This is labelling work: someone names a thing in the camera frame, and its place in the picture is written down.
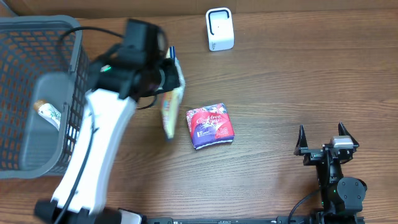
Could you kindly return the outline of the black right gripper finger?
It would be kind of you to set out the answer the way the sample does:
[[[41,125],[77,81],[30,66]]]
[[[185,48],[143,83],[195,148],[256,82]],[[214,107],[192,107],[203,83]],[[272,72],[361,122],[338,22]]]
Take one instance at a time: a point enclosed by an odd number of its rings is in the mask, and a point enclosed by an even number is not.
[[[298,134],[296,148],[297,149],[307,149],[308,148],[307,138],[305,135],[304,126],[302,124],[300,125],[300,128],[299,128],[299,134]]]
[[[355,146],[359,145],[357,140],[355,140],[355,138],[352,137],[352,135],[348,132],[348,130],[345,128],[345,126],[342,122],[339,122],[339,124],[338,124],[338,133],[340,136],[349,136]]]

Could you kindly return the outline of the yellow wet wipes pack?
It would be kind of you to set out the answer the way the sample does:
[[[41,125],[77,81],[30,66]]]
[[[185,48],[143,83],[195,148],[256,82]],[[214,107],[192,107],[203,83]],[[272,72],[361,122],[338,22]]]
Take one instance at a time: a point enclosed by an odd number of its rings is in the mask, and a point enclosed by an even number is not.
[[[175,135],[175,127],[178,119],[179,106],[182,102],[185,90],[185,79],[182,68],[180,66],[180,62],[176,57],[174,46],[169,47],[166,58],[171,58],[174,61],[173,64],[177,69],[178,80],[180,82],[179,87],[174,88],[172,91],[164,93],[160,109],[165,136],[168,140],[171,140],[174,138]]]

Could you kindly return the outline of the red purple pad pack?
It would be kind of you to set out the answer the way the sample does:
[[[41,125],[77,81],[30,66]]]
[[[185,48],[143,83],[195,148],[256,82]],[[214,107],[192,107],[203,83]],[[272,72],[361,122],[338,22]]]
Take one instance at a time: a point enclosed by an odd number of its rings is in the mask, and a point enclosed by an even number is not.
[[[224,103],[189,110],[186,119],[195,150],[234,140],[233,125]]]

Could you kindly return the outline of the white tube gold cap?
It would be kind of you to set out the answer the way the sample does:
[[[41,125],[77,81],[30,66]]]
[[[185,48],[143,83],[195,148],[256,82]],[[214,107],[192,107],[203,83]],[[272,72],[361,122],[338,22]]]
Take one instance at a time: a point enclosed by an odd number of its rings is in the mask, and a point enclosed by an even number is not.
[[[45,100],[37,100],[34,103],[34,110],[38,113],[39,116],[48,121],[57,130],[60,129],[62,114],[52,104],[48,103]]]

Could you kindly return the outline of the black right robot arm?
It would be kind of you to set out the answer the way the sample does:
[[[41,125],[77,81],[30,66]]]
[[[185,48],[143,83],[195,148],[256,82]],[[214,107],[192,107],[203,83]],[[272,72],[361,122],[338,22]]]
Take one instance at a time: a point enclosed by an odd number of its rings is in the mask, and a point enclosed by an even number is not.
[[[315,166],[319,189],[301,199],[290,211],[287,222],[293,220],[296,209],[317,193],[321,196],[322,208],[314,210],[303,223],[362,224],[363,200],[368,189],[366,183],[354,177],[345,177],[341,166],[353,159],[359,143],[338,124],[338,135],[320,149],[309,149],[304,127],[301,125],[294,155],[303,156],[305,166]]]

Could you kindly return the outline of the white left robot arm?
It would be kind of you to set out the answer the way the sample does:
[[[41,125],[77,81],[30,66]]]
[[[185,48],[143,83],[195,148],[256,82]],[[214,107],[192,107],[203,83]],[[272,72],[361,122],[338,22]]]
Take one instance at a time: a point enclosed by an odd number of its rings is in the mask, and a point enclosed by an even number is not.
[[[141,98],[180,86],[161,27],[129,19],[122,42],[89,66],[83,119],[71,160],[50,200],[35,204],[45,223],[145,223],[136,212],[106,207],[110,173]]]

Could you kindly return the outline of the white barcode scanner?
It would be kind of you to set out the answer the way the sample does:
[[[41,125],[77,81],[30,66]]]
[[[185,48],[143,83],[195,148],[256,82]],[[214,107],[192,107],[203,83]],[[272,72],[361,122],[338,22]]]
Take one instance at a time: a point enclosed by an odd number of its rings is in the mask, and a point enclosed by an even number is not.
[[[209,50],[229,50],[234,47],[232,13],[227,7],[209,9],[205,15]]]

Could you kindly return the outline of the grey plastic mesh basket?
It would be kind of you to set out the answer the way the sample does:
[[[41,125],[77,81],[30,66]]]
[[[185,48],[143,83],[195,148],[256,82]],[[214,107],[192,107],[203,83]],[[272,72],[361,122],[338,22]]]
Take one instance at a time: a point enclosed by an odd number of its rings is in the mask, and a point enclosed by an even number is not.
[[[70,16],[1,19],[1,177],[63,175],[79,135],[89,60]],[[57,130],[34,110],[61,112]]]

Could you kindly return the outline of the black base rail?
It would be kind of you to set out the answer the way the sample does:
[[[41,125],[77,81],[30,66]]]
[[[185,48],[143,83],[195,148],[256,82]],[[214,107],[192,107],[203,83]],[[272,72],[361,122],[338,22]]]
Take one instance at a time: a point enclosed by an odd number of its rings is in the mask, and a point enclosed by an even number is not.
[[[277,216],[274,218],[172,218],[143,216],[142,224],[311,224],[310,215]]]

